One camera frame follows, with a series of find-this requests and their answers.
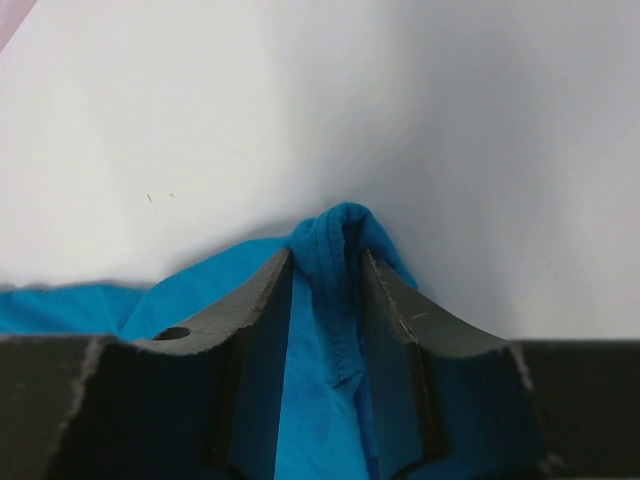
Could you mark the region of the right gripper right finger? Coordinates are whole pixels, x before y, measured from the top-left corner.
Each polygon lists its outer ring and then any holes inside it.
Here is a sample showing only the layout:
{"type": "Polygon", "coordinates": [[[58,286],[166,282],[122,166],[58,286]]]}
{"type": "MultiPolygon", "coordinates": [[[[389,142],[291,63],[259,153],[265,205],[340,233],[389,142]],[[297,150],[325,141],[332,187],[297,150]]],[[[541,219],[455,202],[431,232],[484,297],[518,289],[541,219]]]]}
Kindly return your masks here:
{"type": "Polygon", "coordinates": [[[361,258],[384,479],[635,479],[639,344],[505,340],[361,258]]]}

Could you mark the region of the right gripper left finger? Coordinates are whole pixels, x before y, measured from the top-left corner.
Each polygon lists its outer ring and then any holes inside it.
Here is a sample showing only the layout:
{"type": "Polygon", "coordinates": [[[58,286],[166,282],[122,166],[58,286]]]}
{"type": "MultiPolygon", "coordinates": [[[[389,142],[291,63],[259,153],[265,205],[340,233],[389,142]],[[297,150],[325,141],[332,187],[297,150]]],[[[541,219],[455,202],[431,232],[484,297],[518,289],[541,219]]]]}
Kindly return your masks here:
{"type": "Polygon", "coordinates": [[[151,340],[5,335],[5,479],[271,479],[293,262],[151,340]]]}

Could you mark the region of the blue t-shirt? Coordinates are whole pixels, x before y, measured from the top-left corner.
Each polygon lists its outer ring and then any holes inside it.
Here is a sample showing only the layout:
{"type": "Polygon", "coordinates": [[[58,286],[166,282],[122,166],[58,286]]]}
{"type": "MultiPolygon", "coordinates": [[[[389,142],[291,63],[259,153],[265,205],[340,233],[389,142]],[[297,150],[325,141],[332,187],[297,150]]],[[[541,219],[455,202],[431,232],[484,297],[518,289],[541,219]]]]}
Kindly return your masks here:
{"type": "Polygon", "coordinates": [[[89,284],[6,291],[1,329],[149,336],[219,300],[281,247],[291,249],[295,268],[276,475],[373,479],[377,452],[359,330],[359,259],[373,249],[402,278],[409,273],[361,205],[337,205],[286,237],[238,244],[147,289],[89,284]]]}

